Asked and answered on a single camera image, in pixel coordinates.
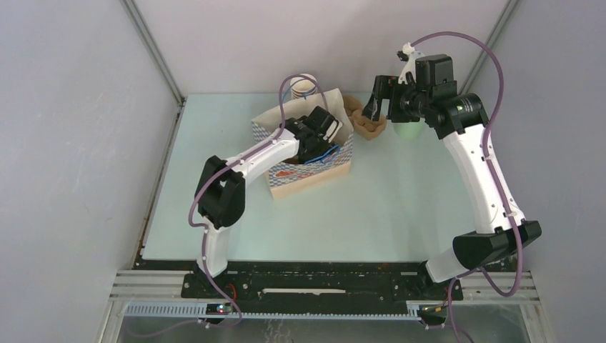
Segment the paper takeout bag blue handles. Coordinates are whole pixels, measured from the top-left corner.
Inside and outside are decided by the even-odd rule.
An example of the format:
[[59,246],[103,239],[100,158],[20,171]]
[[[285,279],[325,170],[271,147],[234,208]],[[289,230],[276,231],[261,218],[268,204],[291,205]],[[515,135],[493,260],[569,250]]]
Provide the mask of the paper takeout bag blue handles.
[[[349,173],[353,155],[353,126],[347,118],[343,94],[335,88],[324,93],[328,112],[343,123],[333,143],[339,147],[321,161],[303,164],[295,160],[285,160],[273,166],[264,175],[267,178],[270,192],[274,199],[299,192],[313,184],[334,179]],[[324,108],[321,94],[308,96],[306,99],[295,99],[284,103],[285,118],[298,119],[311,114],[316,106]],[[269,109],[252,120],[253,137],[256,143],[269,136],[274,136],[278,129],[281,115],[279,106]]]

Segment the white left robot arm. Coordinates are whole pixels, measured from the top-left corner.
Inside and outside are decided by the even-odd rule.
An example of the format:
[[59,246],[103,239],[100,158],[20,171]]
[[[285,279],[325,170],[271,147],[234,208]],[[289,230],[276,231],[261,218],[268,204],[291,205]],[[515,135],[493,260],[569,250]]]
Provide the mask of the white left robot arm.
[[203,293],[214,298],[226,288],[221,273],[228,264],[229,229],[244,213],[247,187],[285,160],[314,163],[331,155],[337,149],[334,140],[342,126],[342,121],[316,106],[299,118],[282,118],[267,138],[241,154],[207,159],[188,214],[189,225],[203,230],[197,260],[204,272],[198,282]]

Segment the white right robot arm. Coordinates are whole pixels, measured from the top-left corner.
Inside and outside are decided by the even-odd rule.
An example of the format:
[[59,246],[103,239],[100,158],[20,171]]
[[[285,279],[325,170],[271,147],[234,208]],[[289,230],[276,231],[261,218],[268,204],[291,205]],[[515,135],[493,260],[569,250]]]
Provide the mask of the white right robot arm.
[[407,73],[400,80],[378,75],[363,115],[378,120],[384,101],[389,102],[391,122],[424,120],[434,129],[454,159],[475,216],[473,231],[455,237],[446,252],[421,263],[415,280],[420,296],[433,299],[443,291],[444,282],[519,256],[542,235],[540,223],[526,218],[504,180],[492,146],[490,119],[478,95],[458,94],[450,76],[414,78]]

